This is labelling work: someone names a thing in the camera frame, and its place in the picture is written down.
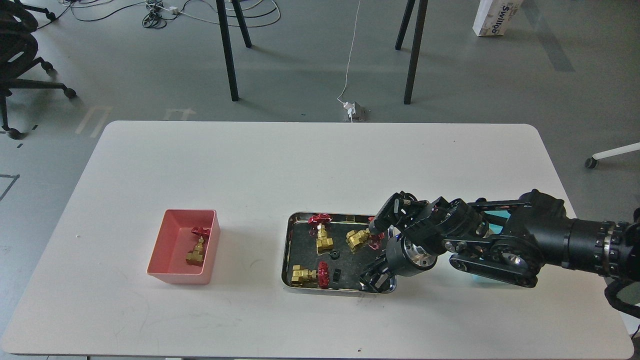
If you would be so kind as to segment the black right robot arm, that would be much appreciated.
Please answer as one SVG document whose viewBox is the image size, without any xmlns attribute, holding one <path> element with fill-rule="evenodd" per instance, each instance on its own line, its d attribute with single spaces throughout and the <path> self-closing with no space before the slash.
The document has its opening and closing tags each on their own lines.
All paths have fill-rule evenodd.
<svg viewBox="0 0 640 360">
<path fill-rule="evenodd" d="M 533 189 L 515 200 L 475 202 L 439 197 L 418 200 L 394 193 L 368 225 L 371 235 L 399 234 L 359 275 L 367 291 L 379 293 L 384 276 L 411 277 L 432 269 L 450 252 L 458 271 L 528 289 L 541 268 L 556 265 L 612 278 L 605 298 L 616 310 L 639 317 L 639 308 L 618 293 L 639 280 L 639 212 L 633 222 L 567 217 L 562 199 Z"/>
</svg>

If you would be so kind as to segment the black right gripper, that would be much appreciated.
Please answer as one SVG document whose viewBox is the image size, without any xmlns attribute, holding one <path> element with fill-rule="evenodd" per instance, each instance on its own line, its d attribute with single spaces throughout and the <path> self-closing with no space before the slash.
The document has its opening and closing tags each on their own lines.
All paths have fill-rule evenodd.
<svg viewBox="0 0 640 360">
<path fill-rule="evenodd" d="M 404 235 L 389 239 L 385 253 L 378 255 L 359 275 L 363 291 L 390 293 L 396 288 L 396 277 L 411 277 L 434 268 L 436 255 L 413 244 Z"/>
</svg>

